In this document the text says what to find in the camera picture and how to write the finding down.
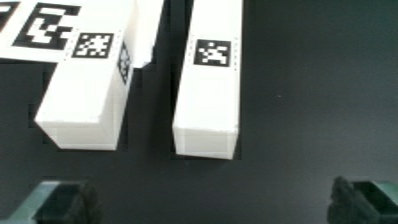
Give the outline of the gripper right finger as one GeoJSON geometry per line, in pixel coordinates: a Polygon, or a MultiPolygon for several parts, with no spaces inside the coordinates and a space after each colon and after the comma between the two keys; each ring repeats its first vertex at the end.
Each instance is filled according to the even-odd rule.
{"type": "Polygon", "coordinates": [[[398,224],[398,184],[338,176],[327,208],[329,224],[398,224]]]}

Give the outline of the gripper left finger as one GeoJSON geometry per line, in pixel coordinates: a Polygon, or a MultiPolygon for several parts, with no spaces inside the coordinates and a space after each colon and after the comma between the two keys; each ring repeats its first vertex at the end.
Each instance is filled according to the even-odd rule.
{"type": "Polygon", "coordinates": [[[102,224],[96,188],[87,181],[43,181],[0,224],[102,224]]]}

